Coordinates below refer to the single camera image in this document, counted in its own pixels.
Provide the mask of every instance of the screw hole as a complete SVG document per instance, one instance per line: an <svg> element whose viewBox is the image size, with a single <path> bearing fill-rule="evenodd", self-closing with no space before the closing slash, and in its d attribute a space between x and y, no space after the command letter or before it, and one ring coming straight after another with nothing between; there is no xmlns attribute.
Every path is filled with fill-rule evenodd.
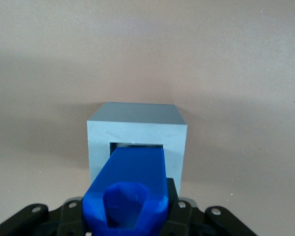
<svg viewBox="0 0 295 236"><path fill-rule="evenodd" d="M37 207L34 207L31 212L32 213L36 213L36 212L39 212L41 210L41 206L37 206Z"/></svg>
<svg viewBox="0 0 295 236"><path fill-rule="evenodd" d="M184 203L184 202L178 202L178 206L180 208L186 208L187 207L186 203Z"/></svg>
<svg viewBox="0 0 295 236"><path fill-rule="evenodd" d="M76 207L78 204L76 202L72 202L69 204L69 208L74 208Z"/></svg>

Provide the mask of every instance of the blue rectangular object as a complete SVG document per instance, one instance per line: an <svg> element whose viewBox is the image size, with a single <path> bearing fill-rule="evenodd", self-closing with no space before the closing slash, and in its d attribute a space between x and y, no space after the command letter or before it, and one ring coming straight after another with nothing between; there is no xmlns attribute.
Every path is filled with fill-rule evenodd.
<svg viewBox="0 0 295 236"><path fill-rule="evenodd" d="M159 235L168 214L163 148L116 148L86 192L83 214L95 235Z"/></svg>

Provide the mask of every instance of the black plastic part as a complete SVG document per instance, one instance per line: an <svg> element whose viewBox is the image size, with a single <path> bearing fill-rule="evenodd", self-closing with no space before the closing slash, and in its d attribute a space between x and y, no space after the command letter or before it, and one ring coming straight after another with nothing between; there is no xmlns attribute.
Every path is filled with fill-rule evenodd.
<svg viewBox="0 0 295 236"><path fill-rule="evenodd" d="M218 209L219 215L212 213L212 209ZM242 223L229 210L222 206L211 206L206 209L205 217L221 233L228 236L256 236L244 223Z"/></svg>
<svg viewBox="0 0 295 236"><path fill-rule="evenodd" d="M224 207L212 206L203 213L180 201L174 180L168 178L167 183L169 216L160 236L257 236ZM213 214L213 208L219 214ZM46 205L29 205L0 224L0 236L85 236L86 232L90 231L82 198L68 200L50 212Z"/></svg>
<svg viewBox="0 0 295 236"><path fill-rule="evenodd" d="M186 201L176 201L160 236L188 236L192 206Z"/></svg>
<svg viewBox="0 0 295 236"><path fill-rule="evenodd" d="M0 236L85 236L82 200L74 199L56 210L33 204L0 224Z"/></svg>
<svg viewBox="0 0 295 236"><path fill-rule="evenodd" d="M36 225L47 218L46 205L29 205L0 224L0 236L28 235Z"/></svg>

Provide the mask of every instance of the white backdrop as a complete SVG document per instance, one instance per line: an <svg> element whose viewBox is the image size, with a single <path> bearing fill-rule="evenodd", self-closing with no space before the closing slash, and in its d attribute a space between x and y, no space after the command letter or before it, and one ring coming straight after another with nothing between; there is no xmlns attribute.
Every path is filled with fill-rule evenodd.
<svg viewBox="0 0 295 236"><path fill-rule="evenodd" d="M295 236L295 0L0 0L0 222L86 192L106 101L177 105L181 195Z"/></svg>

